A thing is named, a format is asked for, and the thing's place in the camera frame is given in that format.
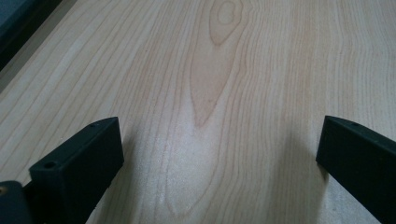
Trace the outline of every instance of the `black plastic part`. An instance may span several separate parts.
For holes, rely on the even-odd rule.
[[[0,223],[33,223],[22,185],[17,181],[0,182]]]
[[[317,162],[382,223],[396,223],[396,143],[326,116]]]
[[[46,214],[47,207],[41,202],[40,194],[37,192],[33,182],[23,187],[23,193],[29,206],[32,222],[37,224],[45,223],[44,214]]]
[[[0,0],[0,70],[62,0]]]
[[[43,207],[36,222],[85,223],[123,162],[117,118],[82,129],[30,168],[26,191]],[[34,209],[37,200],[29,204]]]

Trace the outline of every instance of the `wooden table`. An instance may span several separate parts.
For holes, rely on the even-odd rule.
[[[0,179],[118,116],[89,223],[376,223],[315,162],[325,115],[396,139],[396,1],[64,0],[0,73]]]

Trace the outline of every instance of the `screw hole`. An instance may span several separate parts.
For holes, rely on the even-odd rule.
[[[2,196],[3,194],[6,194],[6,192],[7,192],[6,187],[0,187],[0,196]]]
[[[44,168],[46,168],[46,169],[53,168],[54,166],[56,166],[56,162],[55,161],[49,161],[46,164],[44,164]]]

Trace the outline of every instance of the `black bracket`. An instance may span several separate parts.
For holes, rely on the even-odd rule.
[[[0,70],[62,0],[0,0]]]
[[[381,223],[396,223],[396,143],[326,116],[317,162]]]
[[[96,121],[34,164],[24,188],[0,183],[0,222],[85,223],[123,162],[118,118]]]

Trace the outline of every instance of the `wood grain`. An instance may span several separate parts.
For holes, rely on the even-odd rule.
[[[0,179],[118,116],[89,223],[377,223],[315,155],[325,115],[396,139],[395,71],[392,0],[65,0],[0,73]]]

